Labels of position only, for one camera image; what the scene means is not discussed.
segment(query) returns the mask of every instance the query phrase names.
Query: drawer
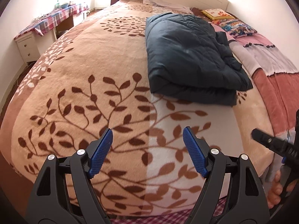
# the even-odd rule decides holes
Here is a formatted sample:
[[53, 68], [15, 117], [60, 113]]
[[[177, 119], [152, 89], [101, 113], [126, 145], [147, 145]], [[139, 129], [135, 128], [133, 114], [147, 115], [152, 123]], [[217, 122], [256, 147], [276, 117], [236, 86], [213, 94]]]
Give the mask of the drawer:
[[32, 47], [36, 46], [34, 37], [29, 37], [22, 41], [17, 41], [17, 44], [18, 44], [19, 49], [32, 48]]
[[19, 50], [25, 62], [36, 61], [40, 58], [40, 54], [36, 46], [23, 46], [19, 47]]

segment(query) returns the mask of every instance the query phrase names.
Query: pink checkered tablecloth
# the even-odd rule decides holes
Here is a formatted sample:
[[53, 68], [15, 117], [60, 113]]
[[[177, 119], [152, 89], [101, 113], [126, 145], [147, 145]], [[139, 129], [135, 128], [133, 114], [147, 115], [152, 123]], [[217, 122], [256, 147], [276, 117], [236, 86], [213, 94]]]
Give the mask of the pink checkered tablecloth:
[[47, 14], [45, 18], [38, 20], [35, 23], [32, 23], [27, 28], [23, 29], [14, 39], [21, 37], [22, 35], [34, 31], [40, 36], [45, 35], [54, 27], [58, 26], [63, 20], [66, 20], [68, 17], [79, 14], [83, 11], [88, 10], [86, 3], [77, 4], [69, 6], [65, 9], [57, 9]]
[[[222, 198], [218, 201], [217, 207], [214, 212], [214, 217], [222, 214], [226, 198]], [[126, 219], [117, 220], [111, 219], [113, 224], [184, 224], [190, 214], [191, 210], [184, 210], [175, 213], [171, 213], [164, 216], [138, 218], [138, 219]]]

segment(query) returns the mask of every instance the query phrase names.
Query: white wall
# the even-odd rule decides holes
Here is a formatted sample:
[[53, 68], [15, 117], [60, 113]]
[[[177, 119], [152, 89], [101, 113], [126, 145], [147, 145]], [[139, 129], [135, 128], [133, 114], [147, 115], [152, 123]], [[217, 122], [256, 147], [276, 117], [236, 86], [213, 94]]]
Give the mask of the white wall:
[[273, 42], [299, 68], [299, 24], [285, 0], [229, 0], [231, 12]]
[[0, 102], [11, 81], [24, 63], [13, 38], [30, 25], [32, 19], [51, 12], [56, 1], [11, 0], [0, 17]]

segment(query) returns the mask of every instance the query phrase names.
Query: bed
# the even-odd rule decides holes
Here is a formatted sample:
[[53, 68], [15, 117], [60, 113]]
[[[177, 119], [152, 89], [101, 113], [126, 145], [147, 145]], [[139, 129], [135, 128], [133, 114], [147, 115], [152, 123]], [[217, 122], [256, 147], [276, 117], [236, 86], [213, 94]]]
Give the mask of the bed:
[[[200, 9], [227, 0], [164, 0]], [[53, 44], [24, 78], [7, 109], [0, 150], [15, 171], [35, 181], [45, 157], [72, 155], [109, 127], [114, 142], [92, 179], [108, 214], [158, 216], [190, 210], [204, 179], [182, 141], [190, 126], [224, 154], [247, 154], [261, 176], [273, 153], [250, 132], [273, 129], [254, 85], [234, 107], [152, 95], [147, 78], [146, 18], [177, 11], [120, 0], [88, 17]], [[71, 178], [68, 191], [77, 204]], [[220, 197], [225, 197], [229, 176]]]

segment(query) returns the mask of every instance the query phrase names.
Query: folded blanket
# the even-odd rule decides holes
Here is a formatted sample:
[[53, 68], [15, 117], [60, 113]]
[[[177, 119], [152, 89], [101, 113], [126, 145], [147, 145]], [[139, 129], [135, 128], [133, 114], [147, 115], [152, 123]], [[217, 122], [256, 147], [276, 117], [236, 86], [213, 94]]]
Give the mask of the folded blanket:
[[226, 34], [193, 15], [166, 13], [146, 22], [151, 93], [204, 104], [236, 105], [252, 89]]

